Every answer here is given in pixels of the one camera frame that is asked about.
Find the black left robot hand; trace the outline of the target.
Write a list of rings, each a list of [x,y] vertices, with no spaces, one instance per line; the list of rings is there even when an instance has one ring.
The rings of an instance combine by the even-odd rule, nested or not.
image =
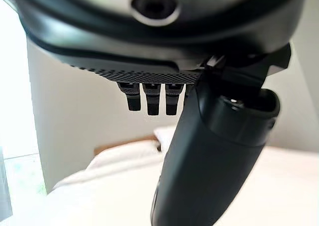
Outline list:
[[[305,0],[9,0],[32,42],[117,83],[129,109],[184,109],[154,226],[211,226],[242,188],[280,112],[267,76],[289,66]]]

